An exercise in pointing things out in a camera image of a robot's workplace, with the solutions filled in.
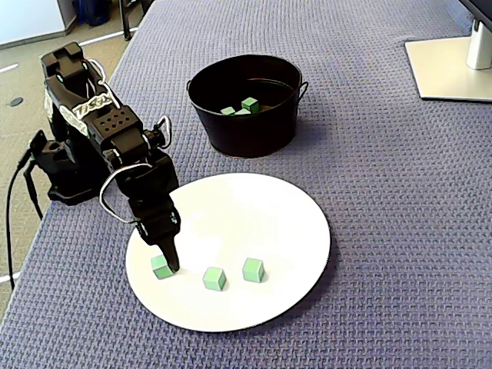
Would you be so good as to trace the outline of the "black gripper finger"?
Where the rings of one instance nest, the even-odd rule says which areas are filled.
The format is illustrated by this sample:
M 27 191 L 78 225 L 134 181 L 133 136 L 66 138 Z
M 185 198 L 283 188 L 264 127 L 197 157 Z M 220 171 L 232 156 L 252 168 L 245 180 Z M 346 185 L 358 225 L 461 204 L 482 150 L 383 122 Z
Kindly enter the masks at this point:
M 169 268 L 173 272 L 177 272 L 180 269 L 180 263 L 178 253 L 175 247 L 175 237 L 173 235 L 166 236 L 158 242 L 158 246 L 165 257 Z

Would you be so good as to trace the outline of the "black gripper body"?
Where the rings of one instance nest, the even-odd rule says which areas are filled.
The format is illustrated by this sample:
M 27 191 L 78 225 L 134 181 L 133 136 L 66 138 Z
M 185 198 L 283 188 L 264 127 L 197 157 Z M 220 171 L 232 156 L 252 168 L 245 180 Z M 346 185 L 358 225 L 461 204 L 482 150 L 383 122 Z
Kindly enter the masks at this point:
M 130 198 L 128 203 L 144 241 L 160 247 L 175 245 L 175 236 L 181 230 L 181 217 L 169 194 Z

